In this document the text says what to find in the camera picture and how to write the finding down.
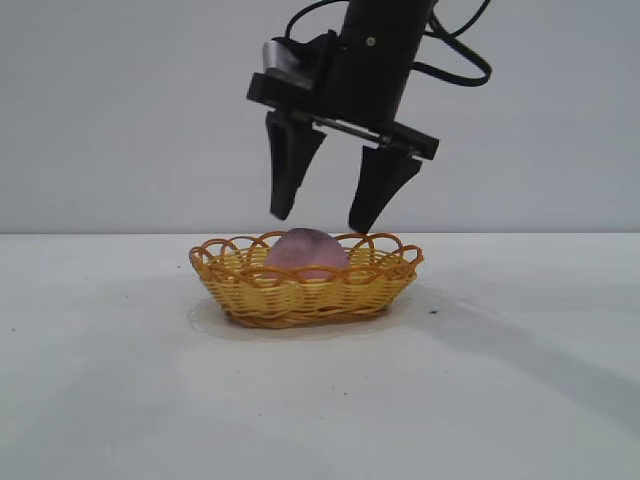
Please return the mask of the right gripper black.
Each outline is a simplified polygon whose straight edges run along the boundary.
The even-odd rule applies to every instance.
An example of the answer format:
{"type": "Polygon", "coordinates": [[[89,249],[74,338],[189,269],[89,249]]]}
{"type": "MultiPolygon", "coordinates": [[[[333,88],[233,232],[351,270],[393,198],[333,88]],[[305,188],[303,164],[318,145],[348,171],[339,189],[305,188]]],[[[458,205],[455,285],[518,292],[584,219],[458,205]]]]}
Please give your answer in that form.
{"type": "Polygon", "coordinates": [[[373,141],[364,146],[348,225],[368,233],[394,195],[431,160],[437,139],[396,122],[432,12],[430,1],[351,1],[340,31],[308,42],[289,33],[263,45],[247,98],[269,107],[270,213],[286,220],[326,138],[317,125],[373,141]]]}

